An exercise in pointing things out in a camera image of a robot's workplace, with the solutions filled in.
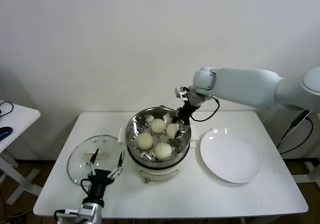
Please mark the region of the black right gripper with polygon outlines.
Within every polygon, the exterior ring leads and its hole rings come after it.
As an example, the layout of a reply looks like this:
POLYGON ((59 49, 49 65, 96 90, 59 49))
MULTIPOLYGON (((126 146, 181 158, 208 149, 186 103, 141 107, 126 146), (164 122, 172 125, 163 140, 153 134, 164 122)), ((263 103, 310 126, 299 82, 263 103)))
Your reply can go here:
POLYGON ((196 110, 197 106, 191 105, 188 101, 185 101, 182 107, 176 109, 172 118, 172 123, 178 123, 178 129, 175 134, 175 139, 179 139, 182 135, 185 134, 188 128, 186 124, 190 124, 190 118, 196 110))

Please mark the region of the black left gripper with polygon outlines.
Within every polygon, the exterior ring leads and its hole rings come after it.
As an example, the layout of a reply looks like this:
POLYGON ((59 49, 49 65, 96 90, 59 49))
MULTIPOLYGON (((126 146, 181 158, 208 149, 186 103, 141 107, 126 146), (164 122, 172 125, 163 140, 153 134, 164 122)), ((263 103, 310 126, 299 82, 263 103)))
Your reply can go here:
POLYGON ((97 169, 95 171, 95 161, 98 156, 99 149, 97 148, 95 153, 91 156, 89 162, 86 163, 88 168, 88 176, 90 181, 90 188, 88 191, 88 198, 94 200, 103 200, 105 189, 108 185, 114 182, 123 171, 123 159, 125 153, 122 151, 116 169, 112 172, 108 170, 97 169))

